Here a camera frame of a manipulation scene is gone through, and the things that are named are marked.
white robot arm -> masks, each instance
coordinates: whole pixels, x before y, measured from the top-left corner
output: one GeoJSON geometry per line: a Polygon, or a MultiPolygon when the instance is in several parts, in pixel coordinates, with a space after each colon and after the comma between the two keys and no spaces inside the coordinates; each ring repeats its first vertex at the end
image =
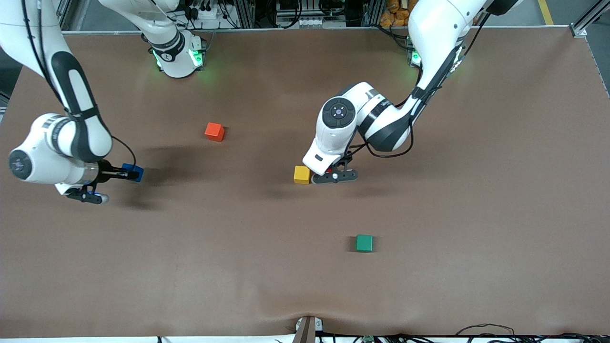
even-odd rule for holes
{"type": "Polygon", "coordinates": [[[303,163],[317,175],[314,183],[353,181],[348,151],[356,131],[373,149],[395,151],[407,139],[430,97],[460,62],[461,44],[482,9],[504,14],[517,0],[420,0],[409,17],[409,35],[422,58],[422,73],[404,106],[396,108],[371,85],[349,86],[328,100],[320,113],[314,141],[303,163]]]}
{"type": "Polygon", "coordinates": [[[179,0],[99,0],[136,25],[152,46],[159,68],[172,78],[184,78],[203,67],[205,40],[187,30],[179,30],[167,12],[179,0]]]}
{"type": "Polygon", "coordinates": [[[137,177],[104,160],[112,136],[81,65],[63,39],[51,0],[0,1],[0,46],[47,80],[67,114],[45,114],[33,122],[25,141],[9,155],[17,178],[55,184],[69,198],[104,203],[107,196],[89,192],[88,185],[137,177]]]}

brown table surface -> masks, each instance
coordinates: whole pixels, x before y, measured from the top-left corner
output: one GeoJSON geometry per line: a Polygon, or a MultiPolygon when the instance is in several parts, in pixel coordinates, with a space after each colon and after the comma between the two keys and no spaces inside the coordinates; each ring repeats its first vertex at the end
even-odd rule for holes
{"type": "MultiPolygon", "coordinates": [[[[0,168],[1,337],[285,334],[303,315],[348,334],[608,333],[610,101],[567,28],[483,30],[412,152],[358,153],[359,180],[334,186],[292,181],[321,105],[358,81],[395,102],[414,83],[382,33],[217,34],[186,79],[135,35],[68,43],[148,170],[95,206],[0,168]],[[376,252],[350,252],[357,234],[376,252]]],[[[0,155],[60,110],[24,70],[0,155]]],[[[110,160],[130,157],[117,144],[110,160]]]]}

wire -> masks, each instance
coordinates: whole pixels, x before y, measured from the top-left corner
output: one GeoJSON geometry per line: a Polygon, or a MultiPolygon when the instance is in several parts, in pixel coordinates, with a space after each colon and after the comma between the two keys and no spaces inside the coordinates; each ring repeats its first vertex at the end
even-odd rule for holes
{"type": "Polygon", "coordinates": [[[377,25],[377,24],[369,24],[368,26],[369,26],[369,27],[376,27],[376,28],[378,28],[378,29],[379,29],[381,32],[385,33],[385,34],[386,34],[386,35],[388,35],[388,36],[391,36],[391,35],[396,35],[396,37],[397,37],[397,38],[407,39],[407,36],[398,35],[398,34],[393,34],[393,33],[391,33],[390,31],[388,31],[388,30],[384,29],[383,27],[381,27],[380,25],[377,25]]]}
{"type": "Polygon", "coordinates": [[[400,46],[401,48],[403,48],[403,49],[405,49],[405,50],[409,51],[409,48],[407,48],[407,46],[406,46],[406,45],[403,45],[403,44],[401,44],[401,43],[398,41],[397,35],[395,35],[395,34],[392,32],[392,27],[391,27],[391,26],[390,26],[390,35],[392,36],[392,39],[394,39],[394,41],[396,42],[396,44],[397,44],[398,46],[400,46]]]}
{"type": "MultiPolygon", "coordinates": [[[[417,81],[415,82],[415,84],[416,84],[416,85],[417,85],[417,84],[420,82],[420,80],[422,79],[422,73],[423,73],[423,71],[422,71],[422,69],[421,69],[421,68],[417,67],[417,70],[418,70],[418,71],[417,71],[417,81]]],[[[404,105],[404,104],[407,102],[407,100],[408,100],[410,97],[411,97],[411,94],[409,94],[409,95],[408,95],[408,96],[407,96],[407,97],[406,97],[404,100],[402,100],[400,103],[398,103],[398,104],[394,105],[394,107],[396,107],[396,108],[400,108],[400,107],[402,107],[402,106],[403,106],[403,105],[404,105]]]]}
{"type": "Polygon", "coordinates": [[[481,32],[483,25],[485,25],[485,22],[487,21],[487,19],[489,19],[489,16],[491,16],[491,14],[487,13],[487,14],[485,14],[485,17],[483,17],[483,19],[481,20],[481,23],[479,24],[479,29],[476,30],[475,37],[472,38],[472,41],[470,42],[470,45],[468,45],[468,49],[466,49],[464,56],[466,56],[468,54],[468,52],[470,51],[470,48],[472,48],[473,44],[475,44],[475,40],[476,40],[477,36],[479,35],[479,32],[481,32]]]}
{"type": "Polygon", "coordinates": [[[235,23],[233,21],[233,18],[231,18],[231,13],[229,12],[229,9],[227,7],[227,3],[224,0],[218,0],[218,7],[220,8],[220,11],[223,13],[223,16],[227,16],[227,21],[229,22],[229,24],[234,28],[234,29],[239,29],[239,26],[237,25],[237,23],[235,23]]]}
{"type": "MultiPolygon", "coordinates": [[[[34,38],[32,36],[32,28],[30,27],[30,19],[27,17],[27,7],[26,7],[26,0],[21,0],[21,9],[23,10],[23,20],[26,23],[26,30],[27,30],[27,37],[30,41],[30,45],[32,47],[32,53],[34,54],[34,57],[36,58],[36,62],[38,63],[38,67],[40,68],[40,72],[42,73],[43,77],[46,80],[46,83],[49,85],[49,87],[51,88],[51,90],[53,91],[53,94],[55,94],[55,97],[59,100],[59,102],[62,102],[61,97],[59,96],[59,93],[57,92],[57,89],[55,88],[55,86],[53,85],[53,83],[51,82],[51,78],[49,76],[48,70],[46,68],[46,61],[45,64],[43,65],[43,63],[40,61],[40,56],[38,55],[38,51],[36,50],[36,45],[34,44],[34,38]]],[[[43,55],[44,55],[44,48],[43,48],[43,40],[42,40],[42,9],[40,8],[38,10],[38,32],[39,32],[39,44],[40,44],[40,50],[42,51],[43,55]]]]}
{"type": "Polygon", "coordinates": [[[212,47],[212,42],[214,42],[214,36],[216,35],[216,30],[212,31],[212,38],[210,38],[210,42],[206,45],[206,52],[210,51],[212,47]]]}
{"type": "Polygon", "coordinates": [[[374,157],[379,157],[382,159],[400,157],[400,156],[406,155],[408,152],[411,151],[411,149],[413,149],[413,144],[415,143],[415,138],[413,137],[413,122],[412,121],[409,122],[409,135],[411,136],[411,143],[409,144],[409,147],[407,148],[407,150],[403,151],[402,153],[398,153],[398,154],[394,154],[394,155],[380,155],[380,154],[375,153],[373,151],[373,149],[371,149],[370,144],[367,144],[366,147],[368,149],[368,152],[371,153],[371,155],[373,155],[374,157]]]}
{"type": "Polygon", "coordinates": [[[396,44],[397,44],[397,45],[398,45],[398,46],[399,46],[401,49],[404,49],[404,50],[406,50],[406,51],[415,51],[415,49],[413,49],[413,48],[409,48],[409,47],[407,47],[406,45],[404,45],[404,44],[400,43],[399,39],[406,40],[406,39],[407,39],[407,36],[404,36],[404,35],[399,35],[399,34],[395,34],[394,32],[392,32],[392,27],[391,27],[391,26],[389,27],[389,31],[388,31],[388,30],[386,30],[386,29],[384,29],[383,27],[381,27],[381,26],[380,26],[380,25],[378,25],[378,24],[369,24],[369,25],[367,25],[367,26],[369,26],[369,27],[376,27],[376,28],[377,28],[377,29],[379,29],[381,32],[383,32],[383,33],[385,33],[386,35],[390,36],[390,37],[391,37],[391,38],[394,40],[394,42],[395,42],[395,43],[396,43],[396,44]]]}
{"type": "MultiPolygon", "coordinates": [[[[134,151],[131,150],[131,148],[129,147],[129,145],[127,145],[124,141],[116,138],[115,136],[111,135],[112,139],[116,140],[117,142],[121,143],[125,148],[127,148],[127,150],[129,150],[129,153],[131,153],[131,157],[134,159],[134,164],[131,165],[131,170],[129,170],[128,172],[132,172],[135,170],[135,164],[136,164],[136,160],[135,160],[135,154],[134,151]]],[[[159,336],[157,336],[157,341],[160,341],[161,338],[159,336]]]]}
{"type": "Polygon", "coordinates": [[[328,0],[319,0],[318,1],[318,9],[327,16],[337,16],[345,13],[345,3],[343,3],[343,9],[333,12],[330,6],[325,9],[322,4],[328,2],[328,0]]]}
{"type": "Polygon", "coordinates": [[[302,13],[303,13],[303,3],[301,2],[301,0],[295,0],[295,17],[292,20],[292,23],[290,23],[290,25],[286,26],[284,29],[290,29],[291,27],[293,27],[301,18],[302,13]]]}
{"type": "Polygon", "coordinates": [[[465,327],[465,328],[459,330],[455,335],[458,336],[459,334],[461,334],[462,332],[464,332],[464,331],[466,331],[468,329],[472,329],[472,328],[484,328],[484,327],[497,327],[497,328],[506,329],[506,330],[509,330],[512,333],[513,336],[515,336],[515,330],[513,330],[513,328],[506,327],[504,325],[492,324],[492,323],[470,325],[469,327],[465,327]]]}
{"type": "Polygon", "coordinates": [[[176,21],[175,19],[170,18],[170,16],[167,15],[167,13],[165,13],[165,11],[161,8],[161,6],[157,5],[155,0],[149,0],[149,1],[152,2],[157,7],[157,9],[159,9],[161,11],[161,13],[163,13],[169,20],[176,21]]]}
{"type": "Polygon", "coordinates": [[[273,12],[272,8],[271,8],[272,4],[273,4],[273,0],[267,1],[267,6],[265,7],[265,16],[267,17],[267,20],[269,21],[271,26],[277,28],[278,24],[275,22],[274,19],[271,18],[271,13],[273,12]]]}

black cable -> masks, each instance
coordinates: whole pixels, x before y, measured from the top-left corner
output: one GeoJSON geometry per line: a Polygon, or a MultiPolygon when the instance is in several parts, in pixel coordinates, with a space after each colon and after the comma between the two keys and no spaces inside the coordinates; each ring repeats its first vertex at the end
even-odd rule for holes
{"type": "Polygon", "coordinates": [[[227,21],[229,22],[229,24],[234,28],[234,29],[238,29],[239,26],[237,25],[236,22],[233,21],[233,18],[231,18],[231,13],[229,12],[229,9],[227,7],[227,4],[224,0],[218,0],[218,7],[220,8],[220,11],[223,12],[223,15],[227,16],[227,21]]]}
{"type": "Polygon", "coordinates": [[[183,5],[183,4],[180,4],[180,6],[184,10],[184,17],[187,19],[187,27],[186,27],[186,29],[188,29],[188,24],[191,24],[191,26],[193,26],[193,28],[191,30],[195,30],[195,21],[193,20],[193,17],[190,14],[191,8],[187,7],[187,6],[183,5]]]}
{"type": "MultiPolygon", "coordinates": [[[[422,69],[421,69],[421,68],[419,68],[419,67],[418,67],[418,68],[417,68],[417,70],[418,70],[418,71],[417,71],[417,81],[415,82],[415,84],[416,84],[416,85],[417,85],[417,84],[420,82],[420,80],[422,79],[422,73],[423,73],[423,71],[422,71],[422,69]]],[[[408,95],[408,96],[407,96],[407,97],[406,97],[404,100],[402,100],[400,103],[398,103],[398,104],[394,105],[394,107],[396,107],[396,108],[400,108],[400,107],[402,107],[402,106],[403,106],[403,105],[404,105],[404,104],[407,102],[407,100],[409,99],[409,97],[410,97],[410,96],[411,96],[411,94],[409,94],[409,95],[408,95]]]]}
{"type": "Polygon", "coordinates": [[[273,4],[273,1],[274,0],[268,0],[267,1],[267,6],[265,8],[265,16],[267,17],[267,20],[269,21],[271,26],[277,28],[278,24],[276,23],[276,21],[274,19],[271,18],[271,13],[273,12],[273,9],[271,8],[271,5],[273,4]]]}
{"type": "MultiPolygon", "coordinates": [[[[112,139],[114,139],[114,140],[116,140],[117,142],[121,143],[121,144],[122,144],[122,145],[123,145],[125,148],[127,148],[127,150],[129,150],[129,153],[131,153],[131,157],[134,159],[134,164],[132,164],[130,172],[134,171],[134,170],[135,170],[135,163],[136,163],[134,151],[133,151],[133,150],[131,150],[131,148],[129,147],[129,145],[127,145],[127,144],[126,144],[124,141],[122,141],[122,140],[120,140],[120,139],[116,138],[116,137],[115,137],[115,136],[113,136],[113,135],[111,135],[111,137],[112,137],[112,139]]],[[[157,341],[158,341],[158,342],[160,342],[160,340],[161,340],[160,336],[157,336],[157,341]]]]}
{"type": "Polygon", "coordinates": [[[158,9],[158,10],[160,10],[160,11],[161,11],[161,13],[163,13],[163,15],[165,15],[165,17],[166,17],[166,18],[168,18],[169,20],[171,20],[171,21],[173,21],[173,22],[176,22],[176,21],[177,21],[176,19],[172,19],[172,18],[170,18],[170,16],[168,16],[168,15],[167,15],[167,13],[165,13],[165,11],[164,11],[164,10],[162,10],[162,9],[161,9],[161,7],[159,7],[159,5],[157,5],[157,3],[155,2],[155,0],[150,0],[150,2],[152,2],[152,4],[154,4],[154,5],[157,7],[157,9],[158,9]]]}
{"type": "MultiPolygon", "coordinates": [[[[55,86],[53,86],[53,83],[51,82],[51,78],[49,77],[49,73],[48,73],[46,67],[44,67],[42,62],[40,61],[40,56],[38,55],[38,51],[36,50],[36,45],[34,44],[34,38],[32,36],[32,28],[30,27],[30,19],[27,17],[26,0],[21,0],[21,9],[23,10],[23,20],[26,23],[27,37],[28,37],[28,39],[30,41],[30,45],[32,47],[32,53],[34,54],[34,57],[36,57],[36,62],[38,63],[40,72],[42,73],[43,77],[45,78],[46,83],[49,85],[49,87],[55,94],[55,97],[61,103],[62,99],[59,96],[59,93],[57,92],[57,89],[55,88],[55,86]]],[[[39,18],[38,18],[38,28],[39,28],[38,31],[41,32],[41,30],[42,30],[42,15],[41,14],[39,14],[39,18]]],[[[44,51],[44,48],[42,45],[42,35],[39,35],[39,39],[40,39],[40,41],[39,41],[40,49],[42,51],[44,51]]]]}
{"type": "Polygon", "coordinates": [[[502,329],[505,329],[505,330],[509,330],[512,333],[512,335],[515,336],[515,330],[513,330],[513,328],[506,327],[504,325],[492,324],[492,323],[470,325],[469,327],[465,327],[465,328],[459,330],[455,335],[459,336],[459,334],[461,334],[462,332],[464,332],[464,331],[466,331],[468,329],[472,329],[472,328],[484,328],[484,327],[497,327],[497,328],[502,328],[502,329]]]}
{"type": "Polygon", "coordinates": [[[369,24],[368,26],[369,26],[369,27],[376,27],[376,28],[378,28],[378,29],[379,29],[381,32],[385,33],[385,34],[386,34],[386,35],[388,35],[388,36],[391,36],[391,35],[396,35],[396,37],[397,37],[397,38],[407,39],[407,36],[393,34],[393,33],[391,33],[390,31],[388,31],[388,30],[384,29],[383,27],[381,27],[380,25],[377,25],[377,24],[369,24]]]}
{"type": "Polygon", "coordinates": [[[342,15],[345,13],[345,3],[343,3],[343,9],[337,11],[337,12],[333,12],[332,9],[330,7],[328,7],[327,9],[325,9],[322,4],[328,2],[328,0],[319,0],[318,1],[318,9],[324,13],[327,16],[337,16],[337,15],[342,15]]]}
{"type": "Polygon", "coordinates": [[[483,25],[485,25],[485,22],[487,21],[487,19],[489,19],[489,16],[491,16],[491,14],[489,14],[489,13],[485,14],[485,17],[483,17],[483,19],[479,23],[479,29],[476,30],[475,37],[472,38],[472,41],[470,42],[470,45],[468,45],[468,49],[466,49],[464,56],[466,56],[468,54],[468,52],[470,51],[470,48],[472,48],[472,45],[475,44],[475,40],[476,40],[477,36],[479,35],[479,32],[481,32],[483,25]]]}
{"type": "Polygon", "coordinates": [[[403,44],[401,44],[401,43],[398,41],[397,35],[396,35],[396,34],[394,34],[394,33],[392,32],[392,27],[391,27],[391,26],[390,26],[390,35],[392,36],[392,39],[394,39],[394,42],[396,42],[396,44],[397,44],[398,46],[400,46],[401,48],[403,48],[403,49],[405,49],[405,50],[407,50],[407,51],[412,50],[412,49],[407,48],[407,46],[406,46],[406,45],[403,45],[403,44]]]}
{"type": "Polygon", "coordinates": [[[290,23],[290,25],[286,26],[284,29],[290,29],[291,27],[293,27],[301,18],[301,14],[303,13],[303,3],[301,2],[301,0],[295,0],[295,17],[292,20],[292,23],[290,23]]]}
{"type": "Polygon", "coordinates": [[[380,155],[377,154],[373,151],[373,149],[371,149],[370,144],[366,144],[366,147],[368,149],[368,152],[371,153],[371,155],[373,155],[374,157],[379,157],[379,158],[383,158],[383,159],[390,159],[390,158],[394,158],[394,157],[400,157],[403,155],[406,155],[409,151],[411,151],[411,149],[413,149],[413,144],[415,143],[415,138],[413,137],[413,122],[409,121],[409,135],[411,136],[411,143],[409,144],[409,147],[407,148],[407,150],[403,151],[402,153],[398,153],[398,154],[394,154],[394,155],[380,155]]]}

red cube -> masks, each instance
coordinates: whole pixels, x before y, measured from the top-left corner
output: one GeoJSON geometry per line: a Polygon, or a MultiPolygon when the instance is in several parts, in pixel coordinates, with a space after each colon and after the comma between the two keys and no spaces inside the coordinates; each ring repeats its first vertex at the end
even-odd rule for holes
{"type": "Polygon", "coordinates": [[[224,138],[224,128],[221,124],[208,123],[206,137],[214,142],[222,142],[224,138]]]}

